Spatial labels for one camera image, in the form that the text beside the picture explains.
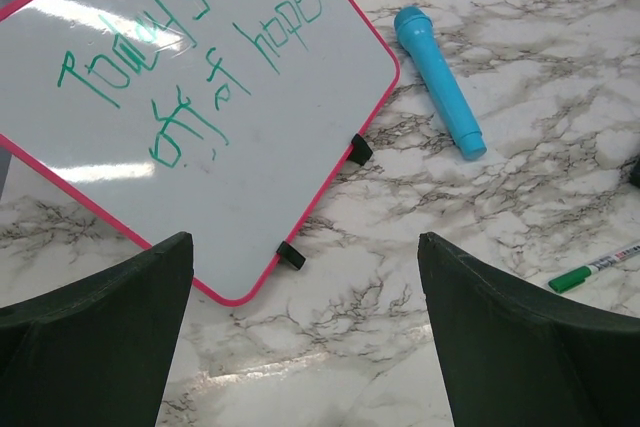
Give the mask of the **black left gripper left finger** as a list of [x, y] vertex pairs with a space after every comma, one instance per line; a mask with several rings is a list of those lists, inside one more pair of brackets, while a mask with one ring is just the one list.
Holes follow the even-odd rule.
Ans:
[[2, 308], [2, 425], [154, 425], [193, 275], [193, 240], [179, 232]]

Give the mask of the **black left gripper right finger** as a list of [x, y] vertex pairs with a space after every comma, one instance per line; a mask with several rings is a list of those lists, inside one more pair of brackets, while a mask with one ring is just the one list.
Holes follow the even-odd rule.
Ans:
[[638, 425], [638, 318], [553, 294], [433, 232], [417, 258], [455, 425]]

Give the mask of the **green marker cap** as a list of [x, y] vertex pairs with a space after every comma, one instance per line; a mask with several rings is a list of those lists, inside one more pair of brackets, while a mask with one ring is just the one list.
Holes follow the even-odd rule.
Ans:
[[591, 275], [592, 270], [588, 266], [581, 266], [549, 280], [547, 285], [553, 292], [563, 294], [584, 283]]

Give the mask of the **white green marker pen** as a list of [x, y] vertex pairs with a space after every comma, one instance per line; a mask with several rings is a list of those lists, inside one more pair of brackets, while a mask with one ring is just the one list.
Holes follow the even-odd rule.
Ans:
[[617, 264], [622, 263], [638, 255], [639, 255], [639, 241], [635, 241], [624, 247], [620, 247], [610, 252], [609, 254], [601, 256], [589, 263], [583, 264], [582, 266], [588, 266], [592, 270], [592, 275], [595, 275], [596, 273], [606, 268], [616, 266]]

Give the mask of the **pink framed whiteboard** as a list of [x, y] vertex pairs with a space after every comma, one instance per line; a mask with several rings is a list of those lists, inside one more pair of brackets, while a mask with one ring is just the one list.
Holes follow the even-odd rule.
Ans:
[[354, 0], [14, 0], [1, 144], [196, 285], [252, 299], [393, 91]]

